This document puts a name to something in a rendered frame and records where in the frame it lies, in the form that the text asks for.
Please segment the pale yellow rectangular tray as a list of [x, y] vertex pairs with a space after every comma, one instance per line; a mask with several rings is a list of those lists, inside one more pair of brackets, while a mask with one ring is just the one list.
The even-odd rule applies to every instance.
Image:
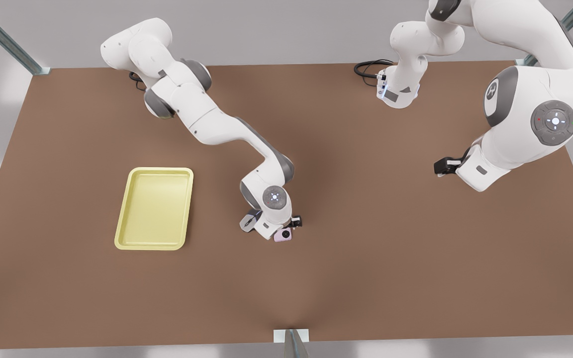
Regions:
[[120, 250], [178, 250], [187, 235], [193, 171], [137, 167], [130, 171], [114, 246]]

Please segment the silver frame post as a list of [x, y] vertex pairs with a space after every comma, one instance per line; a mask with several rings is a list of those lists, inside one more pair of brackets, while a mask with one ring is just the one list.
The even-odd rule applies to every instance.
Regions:
[[51, 68], [39, 65], [23, 48], [0, 27], [0, 46], [34, 76], [49, 75]]
[[305, 343], [310, 342], [309, 329], [275, 329], [275, 344], [284, 344], [284, 358], [309, 358]]
[[[573, 7], [560, 20], [560, 25], [567, 32], [573, 28]], [[539, 63], [538, 59], [531, 54], [528, 54], [523, 59], [516, 59], [514, 61], [514, 64], [517, 66], [535, 66], [537, 63]]]

